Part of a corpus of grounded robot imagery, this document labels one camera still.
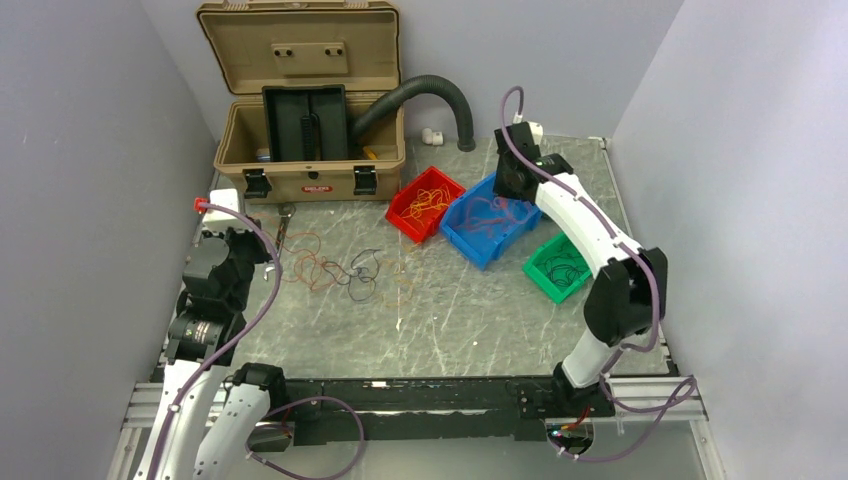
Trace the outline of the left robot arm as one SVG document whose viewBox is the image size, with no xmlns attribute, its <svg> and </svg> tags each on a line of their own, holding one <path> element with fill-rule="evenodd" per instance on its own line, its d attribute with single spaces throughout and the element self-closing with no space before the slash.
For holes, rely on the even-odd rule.
<svg viewBox="0 0 848 480">
<path fill-rule="evenodd" d="M 287 406 L 279 367 L 246 364 L 215 421 L 209 419 L 228 378 L 237 337 L 247 330 L 243 312 L 254 272 L 272 259 L 266 234 L 229 228 L 205 231 L 182 273 L 183 290 L 167 334 L 164 383 L 138 479 L 223 479 L 260 419 Z"/>
</svg>

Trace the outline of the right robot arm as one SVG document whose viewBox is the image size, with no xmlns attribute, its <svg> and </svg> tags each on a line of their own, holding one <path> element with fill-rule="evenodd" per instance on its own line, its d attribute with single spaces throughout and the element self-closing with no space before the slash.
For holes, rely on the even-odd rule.
<svg viewBox="0 0 848 480">
<path fill-rule="evenodd" d="M 585 330 L 556 368 L 551 388 L 557 411 L 574 415 L 626 350 L 648 352 L 665 314 L 668 259 L 619 228 L 591 198 L 559 154 L 543 155 L 528 123 L 496 130 L 496 194 L 536 206 L 578 250 L 593 283 L 583 307 Z"/>
</svg>

